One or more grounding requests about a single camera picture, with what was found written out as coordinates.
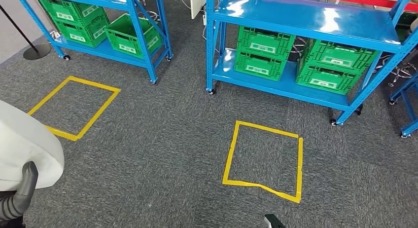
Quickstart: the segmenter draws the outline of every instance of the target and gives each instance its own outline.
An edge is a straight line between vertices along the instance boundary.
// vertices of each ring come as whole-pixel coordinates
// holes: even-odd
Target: green plastic crate
[[[296,83],[346,95],[360,77],[360,75],[299,63]]]
[[[377,53],[366,48],[309,39],[301,61],[303,64],[361,75],[369,68]]]
[[[283,73],[286,62],[287,61],[285,60],[237,51],[235,70],[241,73],[278,81]]]
[[[55,21],[88,25],[99,16],[106,15],[102,7],[66,0],[39,0]]]
[[[140,17],[138,19],[148,52],[151,54],[162,45],[161,36],[147,19]],[[114,50],[143,58],[137,34],[129,14],[125,13],[113,21],[106,28],[106,35]]]
[[[237,50],[287,60],[295,38],[295,35],[240,26]]]
[[[55,21],[61,34],[67,39],[90,47],[96,47],[106,39],[105,28],[109,24],[107,16],[99,16],[91,24],[84,26]]]

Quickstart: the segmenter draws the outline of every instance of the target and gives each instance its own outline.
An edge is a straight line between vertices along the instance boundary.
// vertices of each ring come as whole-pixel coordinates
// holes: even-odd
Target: stanchion base
[[[33,48],[29,48],[25,51],[25,53],[23,53],[23,58],[27,60],[40,59],[51,52],[51,46],[49,44],[38,44],[35,45],[35,48],[38,52],[36,52]]]

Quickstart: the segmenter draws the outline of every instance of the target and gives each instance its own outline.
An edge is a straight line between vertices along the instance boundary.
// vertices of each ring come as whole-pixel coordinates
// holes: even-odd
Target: yellow floor marking
[[[89,128],[99,118],[99,116],[103,113],[103,111],[105,111],[105,109],[115,99],[117,94],[120,92],[120,89],[116,88],[116,87],[104,85],[104,84],[101,84],[101,83],[81,79],[81,78],[78,78],[78,77],[69,76],[69,77],[67,77],[67,79],[65,79],[63,82],[61,82],[54,90],[52,90],[48,95],[46,95],[45,98],[43,98],[37,105],[35,105],[28,112],[28,114],[33,115],[33,113],[35,113],[43,104],[45,104],[49,99],[51,99],[51,97],[53,95],[55,95],[61,88],[63,88],[64,85],[67,84],[69,81],[75,81],[75,82],[79,82],[79,83],[82,83],[82,84],[102,88],[102,89],[113,92],[113,94],[109,97],[109,99],[106,100],[106,102],[100,107],[100,109],[94,114],[94,116],[87,122],[87,124],[81,129],[81,131],[77,135],[67,133],[67,132],[64,132],[64,131],[61,131],[59,129],[56,129],[56,128],[53,128],[53,127],[50,127],[50,126],[46,125],[46,127],[49,129],[49,131],[51,131],[53,134],[55,134],[57,136],[60,136],[60,137],[63,137],[63,138],[66,138],[66,139],[69,139],[69,140],[72,140],[72,141],[77,141],[78,139],[80,139],[87,132],[87,130],[89,130]]]
[[[229,180],[228,179],[229,171],[231,170],[232,156],[234,155],[234,150],[235,150],[235,145],[237,143],[238,131],[239,131],[240,125],[249,126],[249,127],[253,127],[253,128],[257,128],[257,129],[261,129],[261,130],[269,131],[269,132],[272,132],[272,133],[276,133],[276,134],[280,134],[280,135],[284,135],[284,136],[288,136],[288,137],[298,139],[298,168],[297,168],[297,173],[296,173],[296,196],[292,196],[292,195],[289,195],[289,194],[286,194],[286,193],[283,193],[283,192],[280,192],[280,191],[273,190],[273,189],[271,189],[271,188],[269,188],[265,185],[262,185],[262,184],[250,183],[250,182],[239,181],[239,180]],[[235,122],[234,133],[233,133],[233,136],[232,136],[232,142],[231,142],[231,146],[229,148],[228,156],[227,156],[227,159],[226,159],[225,171],[224,171],[223,178],[222,178],[222,184],[224,184],[224,185],[235,185],[235,186],[245,186],[245,187],[259,187],[259,188],[262,188],[266,191],[274,193],[275,195],[277,195],[279,197],[290,200],[292,202],[299,203],[300,200],[301,200],[301,197],[302,197],[302,162],[303,162],[303,138],[300,138],[299,135],[294,134],[294,133],[281,131],[281,130],[278,130],[278,129],[265,127],[265,126],[258,125],[258,124],[253,124],[253,123],[248,123],[248,122],[243,122],[243,121],[237,120]]]

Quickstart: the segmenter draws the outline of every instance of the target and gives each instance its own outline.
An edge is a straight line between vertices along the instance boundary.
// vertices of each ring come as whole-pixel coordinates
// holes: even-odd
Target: shelf caster wheel
[[[330,122],[331,126],[337,126],[338,125],[337,121],[335,119],[332,119],[329,122]]]
[[[363,104],[361,104],[356,110],[355,112],[357,113],[357,115],[361,115],[361,111],[363,110]]]

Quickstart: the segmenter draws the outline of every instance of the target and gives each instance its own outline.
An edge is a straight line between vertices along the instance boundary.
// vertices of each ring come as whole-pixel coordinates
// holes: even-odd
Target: blue shelving unit
[[[390,12],[310,0],[207,0],[206,90],[214,93],[213,81],[224,81],[280,96],[341,110],[333,125],[343,125],[362,108],[363,101],[418,42],[418,32],[401,43],[395,31],[409,0],[398,0]],[[225,48],[226,24],[327,40],[393,53],[376,74],[379,57],[369,68],[362,88],[352,101],[347,96],[297,85],[296,63],[288,62],[280,81],[271,81],[234,71],[235,50]],[[215,47],[219,40],[219,55]]]
[[[111,60],[115,60],[115,61],[119,61],[119,62],[123,62],[127,64],[132,64],[138,67],[143,67],[148,70],[150,81],[151,83],[154,84],[157,81],[157,76],[155,75],[155,68],[164,58],[170,61],[173,57],[163,0],[156,0],[157,8],[158,8],[158,15],[160,16],[161,27],[158,26],[152,20],[152,18],[150,18],[150,16],[147,14],[142,4],[138,2],[138,0],[70,0],[70,1],[75,1],[75,2],[81,2],[81,3],[91,4],[91,5],[97,5],[97,6],[102,6],[102,7],[123,10],[123,11],[128,12],[130,16],[135,16],[135,17],[138,16],[138,12],[136,9],[136,7],[138,7],[140,11],[145,15],[145,17],[148,18],[151,24],[157,29],[157,31],[160,33],[161,37],[164,40],[163,41],[164,45],[162,45],[162,47],[160,47],[153,53],[149,53],[148,49],[146,48],[145,40],[143,37],[143,32],[142,32],[142,29],[140,28],[139,21],[136,18],[132,18],[135,32],[138,37],[138,44],[141,47],[141,51],[144,53],[143,59],[136,58],[129,54],[124,54],[122,52],[114,50],[112,46],[110,45],[109,40],[107,39],[104,42],[102,42],[99,46],[92,48],[92,47],[88,47],[82,44],[78,44],[73,41],[68,41],[63,36],[58,37],[58,38],[52,38],[48,30],[42,24],[39,17],[30,7],[28,2],[26,0],[19,0],[19,1],[25,7],[28,13],[32,16],[33,20],[42,30],[45,37],[51,43],[51,45],[53,46],[55,51],[58,53],[58,55],[62,58],[69,59],[68,56],[65,55],[65,53],[62,51],[61,47],[67,48],[67,49],[73,49],[73,50],[80,51],[83,53],[92,54],[92,55],[96,55],[99,57],[103,57],[103,58],[107,58],[107,59],[111,59]],[[153,58],[157,54],[158,54],[158,57],[156,58],[155,61],[153,61]]]
[[[415,115],[414,109],[408,99],[407,92],[415,91],[418,96],[418,73],[415,73],[410,79],[408,79],[398,90],[396,90],[390,96],[390,105],[394,105],[398,102],[398,99],[402,97],[405,103],[406,110],[408,112],[411,122],[401,129],[401,137],[407,138],[411,136],[411,133],[418,129],[418,118]]]

